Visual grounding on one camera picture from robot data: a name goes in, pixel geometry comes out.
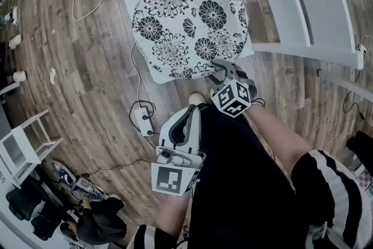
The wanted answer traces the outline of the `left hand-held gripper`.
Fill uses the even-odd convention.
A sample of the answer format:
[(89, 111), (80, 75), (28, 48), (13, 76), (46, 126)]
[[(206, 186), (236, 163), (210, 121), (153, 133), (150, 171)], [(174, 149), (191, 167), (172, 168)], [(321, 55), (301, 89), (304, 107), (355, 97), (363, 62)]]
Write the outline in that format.
[(199, 152), (200, 131), (200, 110), (194, 104), (176, 112), (162, 125), (157, 161), (152, 163), (153, 191), (183, 196), (192, 189), (206, 159)]

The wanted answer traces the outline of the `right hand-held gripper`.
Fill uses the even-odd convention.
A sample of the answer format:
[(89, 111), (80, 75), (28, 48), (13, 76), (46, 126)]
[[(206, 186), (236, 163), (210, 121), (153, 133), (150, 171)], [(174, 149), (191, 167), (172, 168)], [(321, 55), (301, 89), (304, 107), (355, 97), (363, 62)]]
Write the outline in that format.
[(210, 98), (221, 113), (236, 118), (251, 108), (257, 95), (255, 83), (248, 79), (244, 71), (229, 61), (213, 59), (211, 63), (224, 71), (224, 78), (208, 76)]

